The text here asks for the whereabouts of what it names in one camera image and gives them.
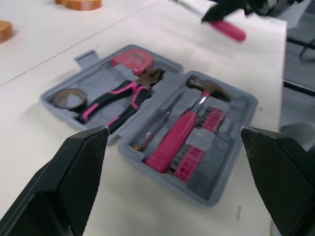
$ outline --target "tool kit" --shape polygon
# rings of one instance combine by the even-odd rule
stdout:
[[[107,145],[140,172],[201,206],[221,198],[249,125],[252,95],[136,45],[100,59],[75,58],[82,71],[46,91],[43,105],[82,131],[108,126]]]

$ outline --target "metal shaft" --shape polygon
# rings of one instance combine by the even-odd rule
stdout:
[[[198,10],[197,8],[189,5],[188,3],[181,1],[181,0],[171,0],[172,2],[182,6],[183,8],[185,8],[186,10],[190,11],[191,13],[193,13],[194,15],[202,18],[204,13],[200,10]]]

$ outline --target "orange object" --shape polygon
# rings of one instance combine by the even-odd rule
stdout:
[[[3,43],[13,36],[12,24],[8,21],[0,21],[0,43]]]
[[[102,7],[102,0],[63,0],[62,4],[77,11],[91,11]]]

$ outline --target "gray plastic case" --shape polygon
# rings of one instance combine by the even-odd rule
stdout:
[[[137,77],[132,75],[128,68],[112,68],[110,66],[110,60],[113,56],[130,48],[145,50],[135,45],[129,45],[103,60],[99,60],[94,51],[89,51],[77,57],[76,60],[83,70],[45,92],[41,96],[41,102],[56,117],[78,130],[85,130],[107,123],[124,110],[130,103],[131,98],[123,99],[112,104],[112,106],[103,108],[91,120],[91,123],[86,125],[74,120],[76,113],[54,107],[52,98],[61,89],[78,88],[88,94],[88,102],[91,102],[101,94],[115,88],[124,79],[136,79]],[[165,70],[164,78],[153,87],[153,97],[147,99],[135,115],[109,136],[108,145],[112,145],[122,138],[119,141],[120,153],[126,161],[140,172],[152,177],[160,184],[167,186],[200,207],[212,207],[219,202],[232,172],[241,147],[239,131],[242,125],[250,124],[257,107],[257,100],[248,93],[200,72],[191,71],[183,75],[183,68],[179,64],[153,52],[148,52],[154,57],[154,68],[161,67]],[[231,101],[225,103],[213,97],[209,97],[205,101],[203,108],[198,113],[200,117],[213,108],[225,112],[219,128],[214,133],[200,130],[198,129],[200,128],[198,127],[198,121],[196,128],[174,157],[169,171],[161,174],[147,166],[144,161],[158,148],[176,120],[185,111],[192,108],[201,95],[201,91],[187,87],[187,80],[191,75],[221,86],[230,96]],[[163,126],[148,143],[144,152],[136,151],[132,146],[138,143],[154,124],[161,123],[161,120],[164,121]],[[172,170],[178,167],[191,145],[204,150],[205,155],[189,182],[185,184],[171,173]]]
[[[144,101],[139,111],[108,137],[107,145],[113,145],[124,135],[124,131],[127,130],[125,127],[128,126],[130,121],[137,119],[142,110],[150,106],[150,104],[163,93],[165,88],[168,88],[175,82],[175,78],[182,74],[183,67],[181,65],[136,45],[128,45],[102,60],[94,50],[90,50],[75,58],[75,61],[80,65],[82,71],[43,93],[40,97],[42,104],[57,118],[79,131],[102,126],[112,121],[130,104],[132,96],[104,107],[85,125],[74,119],[77,115],[75,112],[56,108],[53,105],[53,97],[58,91],[63,89],[80,89],[88,95],[89,104],[102,94],[116,88],[124,80],[136,80],[138,77],[133,75],[129,68],[123,65],[117,65],[116,67],[111,66],[112,58],[128,49],[141,49],[149,52],[154,58],[153,69],[162,68],[165,70],[165,73],[163,79],[153,86],[152,98]]]

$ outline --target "hammer head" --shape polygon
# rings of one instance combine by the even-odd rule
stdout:
[[[224,90],[216,84],[212,84],[209,81],[204,81],[199,79],[196,76],[190,76],[190,78],[187,81],[187,85],[190,88],[198,89],[202,92],[209,93],[212,97],[215,97],[217,99],[221,99],[223,101],[230,101],[229,96],[224,92]]]

